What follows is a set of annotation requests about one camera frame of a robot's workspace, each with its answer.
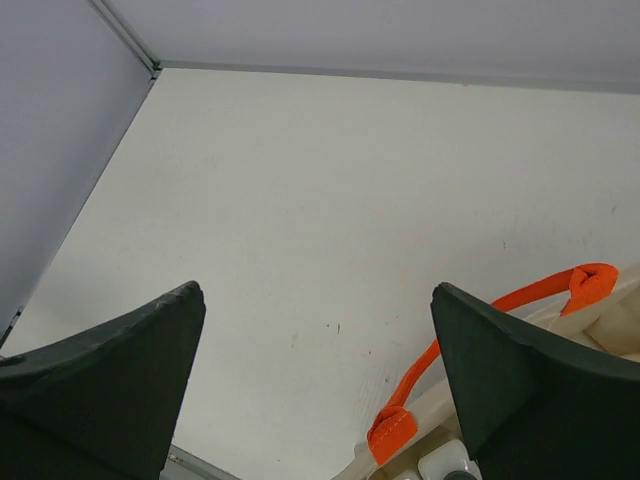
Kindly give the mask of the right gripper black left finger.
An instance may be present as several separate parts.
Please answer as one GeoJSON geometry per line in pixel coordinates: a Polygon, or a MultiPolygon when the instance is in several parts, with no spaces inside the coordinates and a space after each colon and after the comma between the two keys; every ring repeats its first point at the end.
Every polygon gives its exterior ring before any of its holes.
{"type": "Polygon", "coordinates": [[[1,361],[4,479],[157,479],[204,326],[189,281],[1,361]]]}

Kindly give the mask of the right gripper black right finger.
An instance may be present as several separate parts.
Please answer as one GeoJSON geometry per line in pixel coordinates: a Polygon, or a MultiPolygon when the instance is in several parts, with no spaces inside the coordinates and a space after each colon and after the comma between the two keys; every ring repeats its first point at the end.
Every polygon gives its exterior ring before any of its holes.
{"type": "Polygon", "coordinates": [[[639,366],[440,284],[432,317],[485,479],[636,479],[639,366]]]}

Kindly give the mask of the beige canvas bag orange handles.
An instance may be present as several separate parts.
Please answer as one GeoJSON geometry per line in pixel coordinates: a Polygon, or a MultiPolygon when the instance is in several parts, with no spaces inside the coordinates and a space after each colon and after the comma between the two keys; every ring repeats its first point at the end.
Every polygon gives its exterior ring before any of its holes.
{"type": "MultiPolygon", "coordinates": [[[[637,267],[583,264],[486,304],[639,366],[637,267]]],[[[423,479],[417,467],[420,458],[455,439],[465,445],[436,336],[378,412],[342,477],[423,479]]]]}

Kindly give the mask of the white square bottle black cap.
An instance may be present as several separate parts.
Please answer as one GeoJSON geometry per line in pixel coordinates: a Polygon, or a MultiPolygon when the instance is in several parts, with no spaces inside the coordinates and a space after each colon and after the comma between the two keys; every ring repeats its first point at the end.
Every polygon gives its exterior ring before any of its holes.
{"type": "Polygon", "coordinates": [[[481,479],[478,465],[469,458],[460,440],[451,440],[420,458],[417,464],[423,479],[481,479]]]}

